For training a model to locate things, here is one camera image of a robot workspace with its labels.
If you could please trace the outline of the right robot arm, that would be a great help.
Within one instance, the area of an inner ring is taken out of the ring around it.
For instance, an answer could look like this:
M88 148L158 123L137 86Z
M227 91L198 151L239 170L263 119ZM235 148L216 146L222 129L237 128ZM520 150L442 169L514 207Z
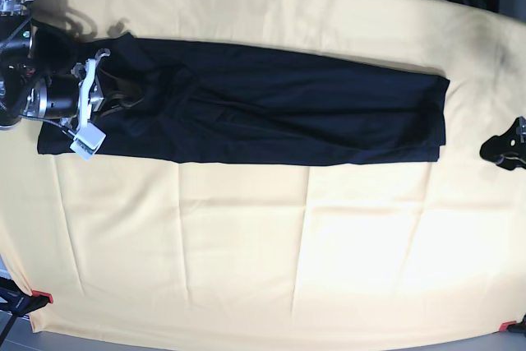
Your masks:
M107 48L78 62L61 30L37 21L34 0L1 0L1 128L48 123L73 140L104 134L92 120L104 102L97 70Z

